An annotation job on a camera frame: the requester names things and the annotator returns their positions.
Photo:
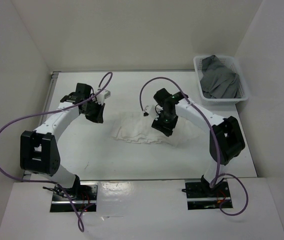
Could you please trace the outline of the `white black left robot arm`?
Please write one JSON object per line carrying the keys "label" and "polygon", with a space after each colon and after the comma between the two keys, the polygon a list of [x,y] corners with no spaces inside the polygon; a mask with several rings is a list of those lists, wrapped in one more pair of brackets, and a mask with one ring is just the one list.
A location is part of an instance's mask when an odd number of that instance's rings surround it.
{"label": "white black left robot arm", "polygon": [[80,178],[69,172],[61,164],[58,140],[67,127],[80,115],[93,123],[103,123],[105,100],[109,90],[93,88],[78,83],[74,92],[65,95],[57,108],[46,121],[33,131],[24,131],[20,136],[20,167],[34,174],[40,174],[47,180],[61,185],[63,193],[70,200],[89,194],[92,189],[81,184]]}

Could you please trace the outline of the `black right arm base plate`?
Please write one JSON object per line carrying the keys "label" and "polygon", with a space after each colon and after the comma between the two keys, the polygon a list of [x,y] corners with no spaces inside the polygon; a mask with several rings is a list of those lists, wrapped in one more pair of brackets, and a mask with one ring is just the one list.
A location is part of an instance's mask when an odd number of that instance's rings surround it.
{"label": "black right arm base plate", "polygon": [[222,180],[214,188],[200,179],[186,180],[181,190],[186,195],[188,210],[232,209],[232,198],[228,182]]}

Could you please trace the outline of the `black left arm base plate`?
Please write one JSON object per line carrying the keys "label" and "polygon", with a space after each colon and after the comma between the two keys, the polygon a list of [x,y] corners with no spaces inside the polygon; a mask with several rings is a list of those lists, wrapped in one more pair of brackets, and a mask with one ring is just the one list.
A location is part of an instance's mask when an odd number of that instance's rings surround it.
{"label": "black left arm base plate", "polygon": [[[96,212],[97,211],[97,197],[98,197],[98,182],[97,181],[82,181],[81,187],[84,191],[77,195],[69,196],[75,209],[80,213]],[[52,199],[50,204],[51,213],[70,213],[73,212],[73,208],[70,204],[65,193],[63,193],[58,187],[42,187],[44,190],[52,192]]]}

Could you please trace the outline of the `white pleated skirt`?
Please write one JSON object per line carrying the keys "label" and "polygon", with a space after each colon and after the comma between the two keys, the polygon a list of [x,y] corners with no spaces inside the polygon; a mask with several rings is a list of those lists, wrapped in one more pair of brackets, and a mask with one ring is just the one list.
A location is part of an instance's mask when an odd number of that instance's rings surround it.
{"label": "white pleated skirt", "polygon": [[177,147],[202,134],[199,127],[180,118],[171,136],[152,128],[153,119],[140,112],[121,112],[110,131],[110,137],[116,141],[132,144],[168,144]]}

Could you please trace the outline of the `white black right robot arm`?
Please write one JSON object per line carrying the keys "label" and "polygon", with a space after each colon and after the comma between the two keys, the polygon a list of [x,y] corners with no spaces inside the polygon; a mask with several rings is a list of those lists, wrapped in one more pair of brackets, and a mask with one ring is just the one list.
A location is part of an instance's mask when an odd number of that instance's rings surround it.
{"label": "white black right robot arm", "polygon": [[184,118],[209,135],[210,163],[200,179],[201,192],[213,196],[218,190],[226,167],[245,148],[245,141],[238,120],[215,114],[194,103],[180,91],[171,94],[165,88],[153,96],[160,107],[151,125],[152,128],[169,137],[179,118]]}

